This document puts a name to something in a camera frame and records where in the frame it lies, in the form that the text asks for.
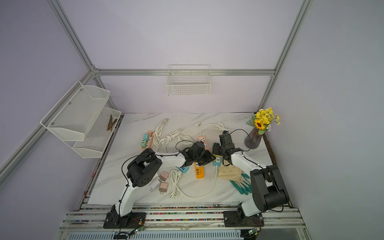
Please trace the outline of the orange power strip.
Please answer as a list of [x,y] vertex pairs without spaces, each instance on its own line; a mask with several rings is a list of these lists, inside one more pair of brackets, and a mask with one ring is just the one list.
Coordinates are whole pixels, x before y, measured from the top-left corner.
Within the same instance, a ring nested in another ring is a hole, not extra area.
[[197,179],[203,179],[205,177],[204,167],[195,163],[195,174]]

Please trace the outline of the pink charger plug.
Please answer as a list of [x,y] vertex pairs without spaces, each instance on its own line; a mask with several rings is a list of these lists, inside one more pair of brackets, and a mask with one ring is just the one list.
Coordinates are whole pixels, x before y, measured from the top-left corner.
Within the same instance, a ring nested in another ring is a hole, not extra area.
[[166,182],[161,182],[160,186],[159,186],[159,191],[161,194],[164,194],[168,191],[168,187],[169,187],[169,184],[166,183]]
[[165,182],[169,178],[169,173],[163,171],[160,175],[159,178],[162,182]]

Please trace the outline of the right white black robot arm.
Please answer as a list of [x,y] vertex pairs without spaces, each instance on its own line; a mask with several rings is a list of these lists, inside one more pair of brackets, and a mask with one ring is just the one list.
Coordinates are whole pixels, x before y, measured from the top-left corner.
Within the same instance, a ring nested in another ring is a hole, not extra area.
[[236,148],[228,131],[223,131],[219,139],[219,155],[230,165],[242,170],[251,180],[252,198],[239,205],[239,216],[252,217],[289,203],[285,182],[276,165],[261,164],[249,157],[244,150]]

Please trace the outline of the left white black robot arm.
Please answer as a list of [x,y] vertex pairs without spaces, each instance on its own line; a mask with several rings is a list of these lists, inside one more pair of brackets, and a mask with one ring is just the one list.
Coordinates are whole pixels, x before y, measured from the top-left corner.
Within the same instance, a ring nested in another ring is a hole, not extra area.
[[163,165],[170,167],[189,167],[193,164],[205,166],[216,157],[205,149],[203,142],[195,142],[190,148],[175,153],[158,153],[151,148],[145,149],[139,155],[127,160],[128,165],[122,165],[122,173],[126,180],[124,190],[118,202],[112,206],[114,218],[129,215],[140,188],[145,187],[154,178]]

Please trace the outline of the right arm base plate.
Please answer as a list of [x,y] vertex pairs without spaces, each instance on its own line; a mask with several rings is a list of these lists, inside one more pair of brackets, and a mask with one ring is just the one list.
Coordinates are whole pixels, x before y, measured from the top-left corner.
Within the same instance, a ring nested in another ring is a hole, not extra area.
[[237,211],[224,211],[223,215],[225,227],[263,227],[265,225],[261,214],[247,217]]

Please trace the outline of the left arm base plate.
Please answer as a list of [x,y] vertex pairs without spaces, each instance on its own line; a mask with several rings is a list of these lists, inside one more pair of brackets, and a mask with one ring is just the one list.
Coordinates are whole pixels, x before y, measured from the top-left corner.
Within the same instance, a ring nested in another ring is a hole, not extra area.
[[124,217],[121,217],[119,223],[117,224],[114,215],[111,212],[107,213],[106,219],[104,221],[104,229],[138,229],[144,226],[146,220],[146,213],[130,213]]

